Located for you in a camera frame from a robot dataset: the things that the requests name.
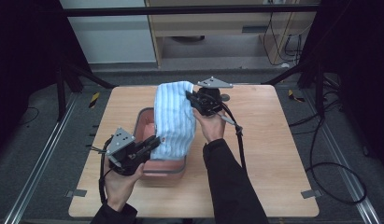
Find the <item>floor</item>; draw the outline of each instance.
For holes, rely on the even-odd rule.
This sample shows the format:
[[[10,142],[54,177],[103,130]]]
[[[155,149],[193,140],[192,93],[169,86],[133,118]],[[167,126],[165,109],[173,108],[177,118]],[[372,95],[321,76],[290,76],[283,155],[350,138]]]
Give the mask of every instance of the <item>floor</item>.
[[[129,71],[96,72],[96,75],[118,85],[157,85],[163,82],[189,80],[196,82],[214,76],[229,83],[267,81],[293,66],[290,62],[273,66],[265,57],[263,45],[256,35],[206,36],[203,41],[167,38],[163,64],[160,68],[137,68]],[[314,87],[298,90],[298,75],[276,85],[278,98],[289,123],[309,117],[314,111]],[[17,199],[26,199],[27,206],[20,209],[24,223],[86,223],[87,218],[72,218],[67,214],[71,198],[65,194],[75,189],[84,162],[93,141],[96,126],[105,110],[110,90],[105,90],[87,79],[82,80],[82,93],[67,92],[68,102],[74,101],[72,114],[63,126],[58,141],[52,142],[52,151],[45,153],[48,140],[56,129],[57,105],[55,86],[34,93],[30,109],[7,142],[5,155],[0,160],[0,223],[9,214]],[[305,102],[290,99],[289,90]],[[94,109],[88,104],[92,95],[100,92]],[[337,100],[328,94],[327,102]],[[270,218],[271,223],[384,223],[384,168],[379,160],[365,157],[363,146],[342,111],[342,104],[327,109],[325,123],[320,128],[314,145],[314,162],[335,161],[352,168],[364,181],[367,200],[358,205],[340,203],[323,192],[317,198],[320,214],[314,218]],[[293,139],[305,167],[313,131],[318,120],[291,128]],[[41,155],[50,158],[37,172],[37,181],[28,187],[31,194],[22,195],[25,183]],[[361,196],[360,184],[353,175],[337,167],[320,167],[316,170],[320,183],[337,197],[351,201]],[[307,173],[312,189],[319,189],[311,173]]]

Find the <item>black pole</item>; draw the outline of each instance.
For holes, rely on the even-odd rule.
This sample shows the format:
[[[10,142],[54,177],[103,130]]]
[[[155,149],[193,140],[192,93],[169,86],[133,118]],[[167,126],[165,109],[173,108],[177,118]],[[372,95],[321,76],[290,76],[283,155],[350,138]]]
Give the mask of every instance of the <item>black pole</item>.
[[[41,9],[42,15],[66,17],[136,16],[171,14],[214,14],[214,13],[262,13],[262,12],[312,12],[323,9],[320,4],[303,5],[234,5],[234,6],[192,6],[192,7],[115,7],[115,8],[72,8],[64,10]]]

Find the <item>gray floor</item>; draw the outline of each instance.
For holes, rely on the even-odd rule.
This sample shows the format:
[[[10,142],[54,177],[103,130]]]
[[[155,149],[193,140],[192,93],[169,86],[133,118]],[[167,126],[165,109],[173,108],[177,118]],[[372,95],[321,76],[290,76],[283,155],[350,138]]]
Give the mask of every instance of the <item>gray floor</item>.
[[[263,53],[256,36],[206,36],[201,42],[179,41],[168,38],[165,42],[163,65],[160,68],[140,68],[96,75],[118,85],[156,85],[163,82],[189,80],[196,82],[214,76],[230,83],[260,83],[281,74],[284,68],[272,66]],[[313,114],[309,103],[300,103],[288,97],[288,89],[307,98],[311,90],[298,91],[294,81],[297,75],[278,84],[277,94],[289,123]],[[104,113],[110,90],[105,90],[83,79],[85,88],[77,94],[75,109],[67,122],[50,162],[42,174],[35,193],[26,207],[22,220],[25,223],[82,223],[89,219],[72,218],[67,210],[71,202],[65,194],[75,189],[89,153],[96,128]],[[99,91],[95,108],[88,107],[92,95]],[[328,103],[335,100],[328,95]],[[57,118],[56,89],[49,86],[37,91],[30,98],[30,106],[39,110],[33,121],[20,125],[3,148],[6,152],[0,160],[0,220],[3,219],[19,196],[29,174],[50,137]],[[365,182],[368,200],[380,221],[367,222],[361,216],[361,208],[335,201],[327,194],[317,202],[320,214],[314,218],[270,218],[271,223],[384,223],[384,168],[379,160],[365,157],[362,144],[349,123],[348,116],[337,105],[326,113],[325,124],[331,130],[337,146],[348,165]],[[31,120],[35,109],[29,109],[20,123]],[[291,128],[293,133],[312,131],[317,125],[312,120]],[[303,165],[309,165],[308,155],[313,133],[294,134]],[[314,146],[314,162],[335,161],[334,153],[323,131],[320,130]],[[349,188],[337,168],[317,168],[320,182],[330,192],[350,200]],[[316,183],[308,174],[313,189]]]

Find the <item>wooden table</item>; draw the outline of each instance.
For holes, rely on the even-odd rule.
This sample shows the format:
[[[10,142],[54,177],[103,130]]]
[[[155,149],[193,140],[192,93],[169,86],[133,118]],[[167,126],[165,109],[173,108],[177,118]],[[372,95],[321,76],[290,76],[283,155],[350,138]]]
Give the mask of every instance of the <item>wooden table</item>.
[[[139,111],[152,107],[156,86],[118,87],[107,103],[93,145],[104,146],[116,128],[131,133]],[[235,85],[222,89],[243,130],[245,158],[250,181],[269,217],[314,217],[319,213],[314,198],[304,199],[311,189],[277,93],[272,86]],[[227,125],[225,136],[239,161],[234,126]],[[203,162],[206,139],[197,123],[185,175],[178,181],[139,180],[128,203],[139,217],[213,217],[211,196]],[[78,189],[85,197],[74,197],[69,208],[72,217],[93,217],[101,206],[98,193],[100,155],[92,151],[86,161]]]

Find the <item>hand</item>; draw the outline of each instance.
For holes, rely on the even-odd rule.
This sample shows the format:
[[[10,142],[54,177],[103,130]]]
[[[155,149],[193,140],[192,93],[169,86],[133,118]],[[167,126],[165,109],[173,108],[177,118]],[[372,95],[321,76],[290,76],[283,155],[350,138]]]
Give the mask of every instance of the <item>hand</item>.
[[[203,135],[208,143],[223,138],[226,121],[218,115],[202,116],[195,108],[192,109],[192,112],[194,117],[200,122]],[[224,111],[220,111],[218,114],[224,116]]]
[[[144,163],[141,163],[135,174],[125,176],[110,171],[105,176],[105,190],[107,192],[107,205],[120,212],[133,192],[136,181],[143,175]],[[104,174],[109,171],[109,159],[105,157]]]

